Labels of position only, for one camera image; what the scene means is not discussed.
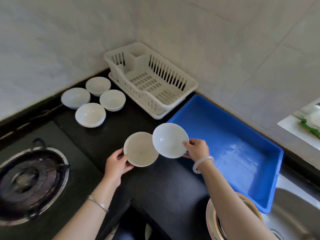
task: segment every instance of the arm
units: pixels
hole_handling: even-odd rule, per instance
[[[116,188],[120,185],[121,175],[133,169],[127,162],[128,156],[118,156],[123,148],[115,151],[106,161],[105,175],[91,196],[106,208],[109,207]],[[106,211],[91,200],[81,206],[69,222],[53,240],[94,240],[106,215]]]
[[[190,139],[183,145],[195,162],[208,157],[209,148],[205,141]],[[276,240],[270,230],[242,202],[229,183],[214,166],[211,160],[206,160],[198,166],[207,185],[211,201],[222,223],[223,230],[229,240]]]

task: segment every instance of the dish rack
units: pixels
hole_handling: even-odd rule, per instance
[[[142,43],[106,52],[104,59],[110,66],[109,77],[155,119],[163,118],[198,87],[195,79]]]

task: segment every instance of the blue tray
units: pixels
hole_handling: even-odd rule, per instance
[[[199,94],[168,122],[180,125],[189,138],[205,140],[231,187],[260,212],[270,212],[283,157],[280,146]]]

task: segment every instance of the stainless steel sink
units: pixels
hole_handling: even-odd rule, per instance
[[[271,212],[262,214],[280,240],[320,240],[320,193],[280,174]]]

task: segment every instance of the bangle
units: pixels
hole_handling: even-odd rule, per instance
[[[214,161],[214,158],[212,157],[212,156],[205,156],[205,157],[203,157],[203,158],[200,158],[198,161],[196,161],[195,163],[194,163],[194,165],[193,165],[193,171],[195,172],[195,173],[201,173],[198,169],[197,169],[197,167],[200,165],[200,163],[202,163],[202,162],[204,162],[204,161],[206,161],[206,160],[213,160]]]
[[[109,210],[103,205],[101,204],[100,202],[97,201],[96,198],[93,198],[92,196],[88,196],[88,200],[91,200],[92,202],[96,203],[98,206],[100,206],[102,209],[105,210],[105,212],[108,212]]]

